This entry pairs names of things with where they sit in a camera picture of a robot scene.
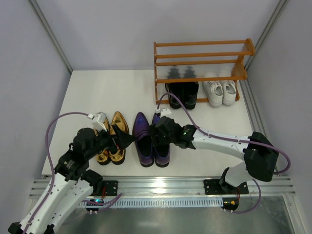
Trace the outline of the gold loafer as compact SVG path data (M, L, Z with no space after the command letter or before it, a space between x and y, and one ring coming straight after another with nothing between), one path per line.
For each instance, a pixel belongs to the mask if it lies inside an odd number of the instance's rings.
M111 158L110 158L108 150L104 150L101 153L97 154L95 158L98 164L102 166L107 165L111 162Z
M111 125L116 125L118 126L118 128L123 131L124 133L129 133L129 127L127 125L127 122L124 118L124 116L122 115L121 112L116 111L114 113L113 119L111 121ZM125 161L125 157L126 157L126 150L116 150L116 151L112 151L109 152L109 157L112 161L113 164L115 165L120 165Z

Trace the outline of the purple loafer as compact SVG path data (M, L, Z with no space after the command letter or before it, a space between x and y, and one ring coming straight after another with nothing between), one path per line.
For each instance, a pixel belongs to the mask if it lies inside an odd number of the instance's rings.
M132 134L136 138L135 145L141 166L152 166L154 163L154 154L150 126L146 116L142 112L138 112L136 115Z
M167 167L170 163L170 145L159 145L156 143L156 129L155 124L160 120L160 114L154 113L152 124L150 126L153 153L155 158L155 163L158 167Z

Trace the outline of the black patent loafer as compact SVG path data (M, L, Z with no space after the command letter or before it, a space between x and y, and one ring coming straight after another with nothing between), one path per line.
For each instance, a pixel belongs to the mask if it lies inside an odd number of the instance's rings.
M173 66L170 68L167 74L167 79L180 79L180 72L176 66ZM183 85L181 82L165 83L165 89L168 93L172 93L179 100L181 100L182 91L183 91ZM171 95L169 95L169 105L173 109L178 109L181 107L178 100Z
M191 66L185 69L183 78L196 78L195 71ZM195 108L198 90L199 83L197 81L183 83L183 101L186 109L192 110Z

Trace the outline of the white sneaker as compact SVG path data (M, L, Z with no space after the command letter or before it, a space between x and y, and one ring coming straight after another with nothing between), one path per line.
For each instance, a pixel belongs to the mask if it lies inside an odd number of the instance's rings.
M220 81L210 80L202 83L208 103L213 107L219 107L223 102L223 89Z
M223 89L223 103L233 105L236 99L236 84L234 80L221 80L220 84Z

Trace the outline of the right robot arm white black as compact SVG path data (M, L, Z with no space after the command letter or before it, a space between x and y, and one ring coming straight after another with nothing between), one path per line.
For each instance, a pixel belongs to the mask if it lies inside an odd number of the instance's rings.
M241 159L241 163L226 168L220 177L219 185L226 194L237 192L248 180L270 182L273 178L279 153L261 133L225 136L195 125L180 126L169 117L161 117L150 129L154 146L172 143L181 149L212 150Z

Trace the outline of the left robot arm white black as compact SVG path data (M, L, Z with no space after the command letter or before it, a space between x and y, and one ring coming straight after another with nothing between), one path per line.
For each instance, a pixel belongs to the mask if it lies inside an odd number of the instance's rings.
M103 177L88 168L90 159L104 150L124 150L135 140L117 125L113 129L114 134L80 129L69 150L58 160L49 185L36 205L22 221L12 223L8 232L55 234L79 203L98 193Z

